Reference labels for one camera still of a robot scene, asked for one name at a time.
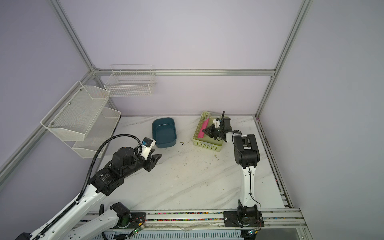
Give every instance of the pink object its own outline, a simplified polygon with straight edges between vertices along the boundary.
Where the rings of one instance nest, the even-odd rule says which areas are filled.
[[[203,122],[203,125],[201,126],[201,129],[200,129],[199,134],[197,135],[197,138],[203,138],[203,137],[204,137],[203,129],[206,129],[206,128],[207,128],[208,122],[209,122],[209,118],[207,118],[207,119]]]

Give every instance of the white wire basket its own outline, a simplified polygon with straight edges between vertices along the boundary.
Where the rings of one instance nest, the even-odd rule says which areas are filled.
[[[93,158],[100,145],[112,136],[117,123],[119,122],[121,112],[111,108],[103,108],[100,116],[89,134],[82,142],[75,142],[72,149],[82,158]],[[103,147],[98,157],[103,155],[106,146]]]
[[[63,142],[84,141],[95,120],[109,99],[109,91],[95,86],[83,86],[65,104],[50,122],[40,122]]]
[[[156,85],[152,65],[111,65],[104,87],[112,97],[151,96]]]

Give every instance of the white metal shelf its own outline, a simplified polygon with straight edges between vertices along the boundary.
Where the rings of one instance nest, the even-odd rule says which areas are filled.
[[[80,82],[75,85],[80,85],[79,89],[53,120],[46,122],[48,113],[40,122],[62,141],[84,141],[109,99],[105,89]]]
[[[72,149],[82,158],[93,158],[100,145],[112,136],[120,115],[119,111],[103,108],[85,140],[75,142]],[[99,158],[103,155],[105,148],[104,146],[99,153]]]

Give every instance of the blue plastic bowl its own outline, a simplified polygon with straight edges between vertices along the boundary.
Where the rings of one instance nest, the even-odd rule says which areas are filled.
[[[158,148],[172,147],[176,144],[176,127],[173,118],[160,118],[152,123],[152,137]]]

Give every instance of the marble table surface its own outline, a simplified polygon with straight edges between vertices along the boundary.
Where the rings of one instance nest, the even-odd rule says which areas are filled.
[[[234,209],[241,191],[241,169],[235,163],[233,147],[223,143],[220,152],[193,145],[199,116],[171,116],[175,120],[177,143],[155,148],[163,156],[151,172],[144,169],[124,179],[124,184],[103,200],[106,208],[122,202],[131,210]],[[282,209],[284,204],[252,116],[230,116],[232,129],[255,134],[260,162],[255,172],[255,199],[263,209]],[[128,133],[139,139],[152,137],[152,122],[163,117],[122,117],[115,135]],[[124,146],[135,147],[129,137],[110,142],[99,169]],[[98,211],[99,205],[92,209]]]

